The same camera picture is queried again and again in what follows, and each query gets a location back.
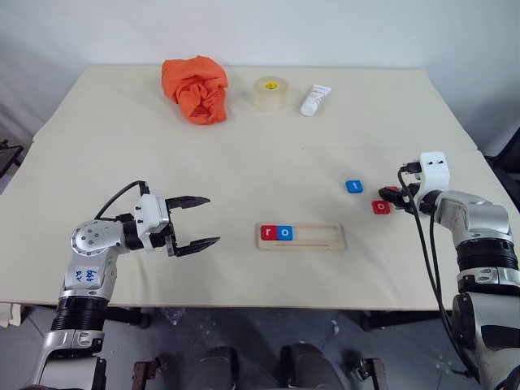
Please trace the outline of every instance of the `black cable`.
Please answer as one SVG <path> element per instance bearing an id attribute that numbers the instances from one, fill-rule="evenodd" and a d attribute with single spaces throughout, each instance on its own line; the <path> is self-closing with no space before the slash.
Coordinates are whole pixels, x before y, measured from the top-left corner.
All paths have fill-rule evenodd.
<path id="1" fill-rule="evenodd" d="M 126 193 L 129 189 L 131 189 L 132 187 L 135 187 L 136 185 L 139 185 L 139 189 L 141 191 L 141 195 L 143 193 L 150 193 L 149 190 L 148 190 L 148 187 L 146 186 L 146 182 L 143 181 L 143 180 L 136 180 L 126 186 L 124 186 L 122 189 L 120 189 L 113 197 L 110 198 L 110 200 L 105 203 L 105 205 L 99 210 L 99 212 L 96 214 L 96 216 L 94 217 L 94 219 L 101 219 L 103 213 L 105 213 L 106 209 L 108 209 L 112 203 L 114 203 L 115 201 L 117 201 L 117 199 L 123 195 L 124 193 Z"/>
<path id="2" fill-rule="evenodd" d="M 424 262 L 426 263 L 428 278 L 430 279 L 431 288 L 433 289 L 435 299 L 437 300 L 437 305 L 439 306 L 440 319 L 443 323 L 446 334 L 448 335 L 448 338 L 449 338 L 450 342 L 452 343 L 453 348 L 455 349 L 455 352 L 457 352 L 458 357 L 461 359 L 462 363 L 466 366 L 466 369 L 468 370 L 470 375 L 473 376 L 477 382 L 479 382 L 479 370 L 477 369 L 475 364 L 471 361 L 471 359 L 467 355 L 466 351 L 455 340 L 455 337 L 453 335 L 453 329 L 452 329 L 451 324 L 448 319 L 448 314 L 446 313 L 444 304 L 442 302 L 442 292 L 440 291 L 440 273 L 439 273 L 439 264 L 437 262 L 437 252 L 436 252 L 436 248 L 435 248 L 435 241 L 431 240 L 431 238 L 433 236 L 433 229 L 430 230 L 430 240 L 431 240 L 431 255 L 434 260 L 433 264 L 434 264 L 434 268 L 435 268 L 435 280 L 434 280 L 433 274 L 431 272 L 430 259 L 428 257 L 427 245 L 426 245 L 426 240 L 424 238 L 423 226 L 421 225 L 421 220 L 419 218 L 419 212 L 418 212 L 417 206 L 415 205 L 415 202 L 414 202 L 414 196 L 412 195 L 412 193 L 410 192 L 410 189 L 405 184 L 405 181 L 402 178 L 402 173 L 406 172 L 406 171 L 407 170 L 404 167 L 401 167 L 399 169 L 399 171 L 397 172 L 397 178 L 399 180 L 399 183 L 401 184 L 401 187 L 405 191 L 406 196 L 409 198 L 409 204 L 410 204 L 413 214 L 414 214 L 414 219 L 415 219 L 415 223 L 417 224 L 419 239 L 421 241 L 422 255 L 424 256 Z M 431 213 L 430 226 L 434 222 L 434 220 L 433 220 L 434 214 L 435 214 L 435 212 Z"/>

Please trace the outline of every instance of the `orange cloth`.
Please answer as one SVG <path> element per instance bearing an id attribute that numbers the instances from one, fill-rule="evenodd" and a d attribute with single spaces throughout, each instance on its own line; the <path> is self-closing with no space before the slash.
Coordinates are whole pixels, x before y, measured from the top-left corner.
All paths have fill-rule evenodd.
<path id="1" fill-rule="evenodd" d="M 228 78 L 208 57 L 168 59 L 162 63 L 162 90 L 180 105 L 182 115 L 194 124 L 226 120 L 224 98 Z"/>

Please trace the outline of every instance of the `tabletop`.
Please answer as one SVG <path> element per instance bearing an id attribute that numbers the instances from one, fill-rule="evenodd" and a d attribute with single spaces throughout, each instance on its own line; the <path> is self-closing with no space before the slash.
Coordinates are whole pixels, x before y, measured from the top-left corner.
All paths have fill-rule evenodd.
<path id="1" fill-rule="evenodd" d="M 451 189 L 520 217 L 482 154 L 421 70 L 227 68 L 228 120 L 186 122 L 160 86 L 159 66 L 90 67 L 76 82 L 0 197 L 0 301 L 54 303 L 71 258 L 69 236 L 115 192 L 146 180 L 160 197 L 203 196 L 175 210 L 181 244 L 221 240 L 169 258 L 121 255 L 112 305 L 291 306 L 434 310 L 413 218 L 376 215 L 377 190 L 423 151 L 443 150 Z M 256 79 L 289 83 L 288 106 L 252 104 Z M 333 88 L 313 117 L 299 114 L 311 84 Z M 348 193 L 360 180 L 362 193 Z M 107 212 L 132 210 L 137 193 Z M 338 223 L 341 251 L 260 250 L 259 223 Z M 444 299 L 457 291 L 449 232 L 435 231 Z"/>

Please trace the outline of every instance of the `tape roll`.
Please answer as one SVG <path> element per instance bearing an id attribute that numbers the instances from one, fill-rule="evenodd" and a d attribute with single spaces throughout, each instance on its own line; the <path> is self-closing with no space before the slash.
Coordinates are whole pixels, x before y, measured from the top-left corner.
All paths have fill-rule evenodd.
<path id="1" fill-rule="evenodd" d="M 254 83 L 254 104 L 264 110 L 285 107 L 288 84 L 279 77 L 263 77 Z"/>

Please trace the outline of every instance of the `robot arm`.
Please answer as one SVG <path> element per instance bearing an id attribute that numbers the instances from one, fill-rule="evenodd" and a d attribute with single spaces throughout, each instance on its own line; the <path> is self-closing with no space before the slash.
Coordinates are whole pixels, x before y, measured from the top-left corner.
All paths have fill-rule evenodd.
<path id="1" fill-rule="evenodd" d="M 481 197 L 449 191 L 441 152 L 425 153 L 401 171 L 413 173 L 413 199 L 382 188 L 381 197 L 412 212 L 410 202 L 447 228 L 457 250 L 459 294 L 453 299 L 452 328 L 472 351 L 483 388 L 517 389 L 520 384 L 520 271 L 507 211 Z"/>
<path id="2" fill-rule="evenodd" d="M 143 248 L 150 252 L 166 246 L 168 256 L 184 256 L 219 240 L 211 237 L 178 247 L 170 210 L 199 206 L 210 200 L 162 199 L 147 192 L 146 186 L 141 187 L 135 218 L 131 214 L 115 219 L 101 219 L 97 215 L 72 232 L 72 260 L 59 294 L 56 316 L 37 360 L 34 384 L 51 388 L 105 388 L 106 362 L 94 354 L 102 350 L 105 311 L 114 291 L 116 259 L 120 254 Z"/>

